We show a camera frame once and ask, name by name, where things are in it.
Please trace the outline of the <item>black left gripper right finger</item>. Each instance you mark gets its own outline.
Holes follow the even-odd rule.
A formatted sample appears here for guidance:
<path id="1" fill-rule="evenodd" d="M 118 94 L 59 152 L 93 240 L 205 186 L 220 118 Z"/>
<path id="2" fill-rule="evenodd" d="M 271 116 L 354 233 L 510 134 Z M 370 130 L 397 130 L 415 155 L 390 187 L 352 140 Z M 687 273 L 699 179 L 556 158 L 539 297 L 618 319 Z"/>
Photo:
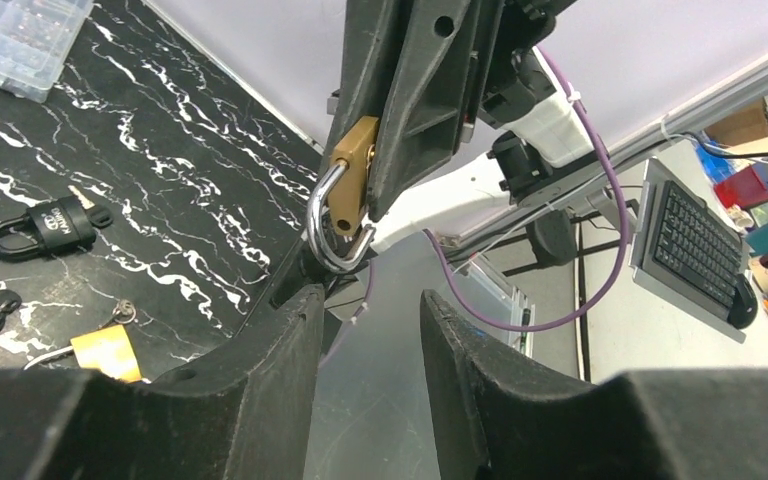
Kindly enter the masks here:
<path id="1" fill-rule="evenodd" d="M 594 385 L 515 352 L 433 290 L 420 332 L 445 479 L 768 479 L 768 369 Z"/>

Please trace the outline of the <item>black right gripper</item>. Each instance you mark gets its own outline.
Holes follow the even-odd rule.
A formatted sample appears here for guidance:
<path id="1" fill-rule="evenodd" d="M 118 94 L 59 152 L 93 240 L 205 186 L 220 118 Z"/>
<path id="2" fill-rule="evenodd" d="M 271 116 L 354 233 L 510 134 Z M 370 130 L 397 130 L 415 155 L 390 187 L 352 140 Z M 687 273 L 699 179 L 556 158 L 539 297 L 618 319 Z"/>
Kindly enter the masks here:
<path id="1" fill-rule="evenodd" d="M 415 1 L 403 39 L 400 1 L 347 1 L 337 107 L 320 165 L 364 116 L 379 120 L 367 184 L 379 222 L 442 167 L 479 121 L 500 128 L 542 89 L 525 65 L 571 1 Z"/>

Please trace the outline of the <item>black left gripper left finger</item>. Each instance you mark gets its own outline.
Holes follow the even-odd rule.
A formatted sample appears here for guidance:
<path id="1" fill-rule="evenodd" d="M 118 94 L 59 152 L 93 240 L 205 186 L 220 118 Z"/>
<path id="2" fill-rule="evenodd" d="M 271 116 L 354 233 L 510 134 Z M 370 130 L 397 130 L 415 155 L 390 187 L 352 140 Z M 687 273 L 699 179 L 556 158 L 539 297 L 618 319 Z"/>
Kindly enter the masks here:
<path id="1" fill-rule="evenodd" d="M 0 369 L 0 479 L 301 478 L 323 314 L 304 287 L 148 384 Z"/>

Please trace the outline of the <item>small brass padlock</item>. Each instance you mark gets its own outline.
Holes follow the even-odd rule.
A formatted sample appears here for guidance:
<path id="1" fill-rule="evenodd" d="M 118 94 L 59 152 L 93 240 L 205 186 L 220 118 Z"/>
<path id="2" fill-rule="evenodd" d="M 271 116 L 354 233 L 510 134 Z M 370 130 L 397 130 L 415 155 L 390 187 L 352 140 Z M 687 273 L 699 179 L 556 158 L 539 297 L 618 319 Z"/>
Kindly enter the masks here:
<path id="1" fill-rule="evenodd" d="M 313 256 L 327 270 L 342 274 L 354 270 L 370 247 L 376 227 L 364 224 L 369 170 L 375 156 L 379 119 L 361 117 L 333 147 L 327 170 L 313 189 L 307 205 L 306 236 Z M 335 233 L 355 240 L 341 256 L 331 248 L 323 216 Z"/>

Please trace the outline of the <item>large brass padlock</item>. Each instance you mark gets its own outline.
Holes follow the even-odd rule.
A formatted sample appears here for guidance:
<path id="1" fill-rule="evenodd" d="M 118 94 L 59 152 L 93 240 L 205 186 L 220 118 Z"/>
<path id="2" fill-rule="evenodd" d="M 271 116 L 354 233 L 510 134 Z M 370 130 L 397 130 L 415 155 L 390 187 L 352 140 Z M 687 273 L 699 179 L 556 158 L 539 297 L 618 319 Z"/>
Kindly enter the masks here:
<path id="1" fill-rule="evenodd" d="M 125 383 L 142 382 L 144 376 L 126 330 L 136 317 L 134 304 L 130 300 L 119 300 L 109 319 L 99 328 L 73 337 L 65 347 L 34 357 L 22 369 L 29 370 L 65 356 L 74 356 L 80 368 L 98 370 Z"/>

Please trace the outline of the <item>black key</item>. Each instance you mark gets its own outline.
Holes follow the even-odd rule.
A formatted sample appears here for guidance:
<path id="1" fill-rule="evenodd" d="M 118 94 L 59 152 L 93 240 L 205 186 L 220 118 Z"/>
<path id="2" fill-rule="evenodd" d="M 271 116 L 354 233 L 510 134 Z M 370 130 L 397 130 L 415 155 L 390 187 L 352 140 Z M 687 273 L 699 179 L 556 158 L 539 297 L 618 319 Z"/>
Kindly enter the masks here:
<path id="1" fill-rule="evenodd" d="M 113 224 L 113 214 L 107 207 L 94 203 L 77 186 L 69 185 L 68 189 L 78 199 L 93 227 L 104 229 Z"/>

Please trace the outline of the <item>black Kaijing padlock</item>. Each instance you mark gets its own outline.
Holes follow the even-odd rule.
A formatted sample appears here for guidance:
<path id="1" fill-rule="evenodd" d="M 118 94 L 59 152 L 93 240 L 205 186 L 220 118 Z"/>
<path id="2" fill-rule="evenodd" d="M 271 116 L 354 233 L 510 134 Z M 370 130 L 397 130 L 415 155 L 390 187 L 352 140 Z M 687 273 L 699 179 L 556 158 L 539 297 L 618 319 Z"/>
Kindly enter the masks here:
<path id="1" fill-rule="evenodd" d="M 28 207 L 19 217 L 0 222 L 0 260 L 22 262 L 38 257 L 53 257 L 79 250 L 91 250 L 97 229 L 87 218 L 78 199 L 69 195 Z M 26 233 L 30 244 L 8 247 L 1 240 Z"/>

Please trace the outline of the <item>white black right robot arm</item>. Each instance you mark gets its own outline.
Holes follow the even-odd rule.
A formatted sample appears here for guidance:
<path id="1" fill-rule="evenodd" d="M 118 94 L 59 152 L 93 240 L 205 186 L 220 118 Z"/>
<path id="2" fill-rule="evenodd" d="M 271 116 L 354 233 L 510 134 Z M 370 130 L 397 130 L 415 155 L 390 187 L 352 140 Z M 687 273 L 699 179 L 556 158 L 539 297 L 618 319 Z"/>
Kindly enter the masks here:
<path id="1" fill-rule="evenodd" d="M 450 161 L 472 127 L 500 131 L 488 191 L 520 201 L 591 163 L 538 44 L 566 1 L 350 1 L 318 219 L 357 249 L 403 192 Z"/>

